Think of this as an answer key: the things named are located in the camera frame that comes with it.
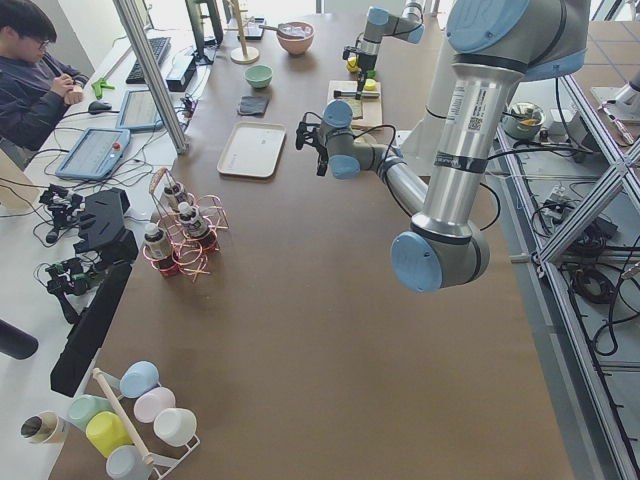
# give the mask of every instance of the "green bowl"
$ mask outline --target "green bowl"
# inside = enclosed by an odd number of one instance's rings
[[[266,65],[254,65],[247,68],[244,78],[253,88],[265,88],[271,82],[273,71]]]

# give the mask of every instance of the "black hair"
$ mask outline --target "black hair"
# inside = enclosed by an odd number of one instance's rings
[[[31,0],[0,0],[0,29],[13,28],[21,37],[55,42],[53,23]]]

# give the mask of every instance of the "folded cloth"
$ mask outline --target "folded cloth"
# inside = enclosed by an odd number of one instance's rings
[[[240,105],[238,105],[238,113],[240,115],[264,115],[268,103],[268,96],[242,97]]]

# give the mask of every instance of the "hand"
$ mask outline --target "hand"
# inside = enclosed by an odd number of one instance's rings
[[[69,90],[64,96],[65,105],[75,105],[82,101],[83,93],[80,85],[74,85],[72,90]]]
[[[73,90],[73,87],[73,78],[65,73],[64,75],[60,75],[59,77],[53,79],[53,83],[51,84],[51,91],[64,98],[67,92]]]

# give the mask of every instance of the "light blue cup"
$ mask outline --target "light blue cup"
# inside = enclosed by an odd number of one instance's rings
[[[116,448],[107,459],[107,475],[113,480],[147,480],[152,470],[133,445]]]
[[[80,395],[76,398],[67,411],[68,420],[81,431],[87,429],[89,421],[100,412],[113,412],[109,400],[94,395]]]
[[[131,365],[120,379],[120,391],[127,398],[138,398],[158,385],[160,373],[156,366],[142,360]]]

